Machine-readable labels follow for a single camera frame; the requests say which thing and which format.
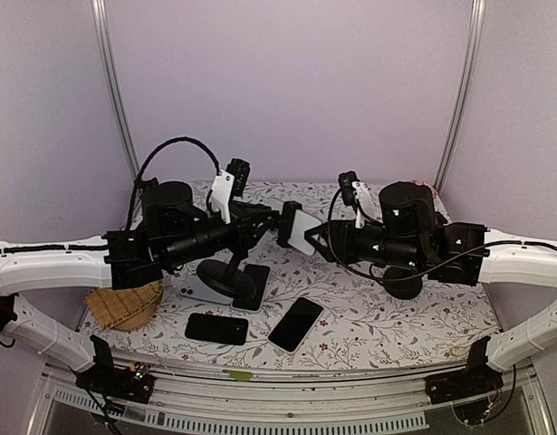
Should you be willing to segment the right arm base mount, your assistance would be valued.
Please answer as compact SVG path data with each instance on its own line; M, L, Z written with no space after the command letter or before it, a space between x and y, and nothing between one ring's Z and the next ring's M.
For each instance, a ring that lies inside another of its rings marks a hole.
M504 386L502 373L487 365L489 341L490 337L486 336L471 345L463 369L430 375L425 379L425 393L432 404L495 392Z

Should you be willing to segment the black round phone stand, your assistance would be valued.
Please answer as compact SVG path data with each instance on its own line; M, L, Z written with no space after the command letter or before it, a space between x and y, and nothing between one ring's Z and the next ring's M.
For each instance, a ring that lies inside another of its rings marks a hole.
M276 244L282 248L290 248L286 239L293 224L293 215L297 209L303 210L303 206L296 201L280 202L271 200L273 209L280 207L280 226L276 229ZM240 262L247 258L248 251L233 254L228 263L208 259L197 266L197 277L207 286L221 295L236 300L248 300L254 297L256 284L246 273L245 269L239 269Z
M412 300L420 294L423 283L421 277L407 280L411 276L407 270L390 267L383 274L383 287L394 298Z

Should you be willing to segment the silver phone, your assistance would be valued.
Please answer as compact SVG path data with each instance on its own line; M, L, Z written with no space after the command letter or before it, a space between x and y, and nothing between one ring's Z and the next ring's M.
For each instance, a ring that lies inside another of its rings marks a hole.
M307 256L313 256L315 248L305 239L305 233L321 224L322 222L318 218L297 209L293 215L292 228L286 239L287 246Z

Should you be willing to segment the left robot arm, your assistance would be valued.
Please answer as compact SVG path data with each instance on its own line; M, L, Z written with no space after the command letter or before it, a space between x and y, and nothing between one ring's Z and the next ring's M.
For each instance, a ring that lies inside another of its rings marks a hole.
M77 375L87 374L102 392L114 393L122 386L123 376L113 365L109 345L96 336L84 338L37 311L22 292L146 289L181 266L225 249L233 256L222 277L238 280L245 296L254 292L248 275L237 267L261 236L277 226L278 212L240 201L248 163L233 159L227 169L221 169L213 151L199 140L167 140L150 157L179 143L197 146L214 164L216 175L206 208L194 205L192 188L185 182L146 179L149 165L144 163L134 180L129 205L130 209L140 208L139 224L128 215L124 229L88 239L41 245L0 241L0 334L53 357Z

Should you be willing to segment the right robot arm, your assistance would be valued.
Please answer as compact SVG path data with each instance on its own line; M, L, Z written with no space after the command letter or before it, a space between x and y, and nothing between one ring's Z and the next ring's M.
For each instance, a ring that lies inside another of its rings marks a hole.
M422 281L520 284L557 289L557 241L453 222L435 209L425 185L395 182L379 193L381 218L369 213L367 187L341 179L326 221L305 232L321 256L353 275L382 285L398 299L417 296ZM475 395L515 363L557 343L557 297L510 330L476 342L479 360L457 375L456 387Z

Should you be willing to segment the white phone dual camera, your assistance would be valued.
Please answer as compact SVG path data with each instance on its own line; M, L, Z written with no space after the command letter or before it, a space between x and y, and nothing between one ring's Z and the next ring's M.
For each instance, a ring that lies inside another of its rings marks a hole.
M232 298L219 294L204 284L196 275L189 275L185 279L178 289L178 295L216 305L230 305L233 302Z

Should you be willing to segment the white-edged phone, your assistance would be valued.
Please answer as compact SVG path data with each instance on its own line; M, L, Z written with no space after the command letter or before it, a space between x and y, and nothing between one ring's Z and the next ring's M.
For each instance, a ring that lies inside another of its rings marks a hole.
M314 301L297 298L268 335L268 341L279 349L294 353L322 315L323 307Z
M267 286L271 269L269 266L246 265L245 273L253 279L256 284L256 292L254 297L248 300L234 300L232 307L236 310L242 310L257 313L261 310L264 300L264 293Z

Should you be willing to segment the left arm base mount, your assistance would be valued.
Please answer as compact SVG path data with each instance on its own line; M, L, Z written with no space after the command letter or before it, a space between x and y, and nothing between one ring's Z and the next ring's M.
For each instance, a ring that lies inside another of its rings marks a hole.
M114 364L109 344L96 335L90 337L93 344L93 366L75 373L75 385L103 397L148 404L156 378L149 373L151 366L135 362L119 368Z

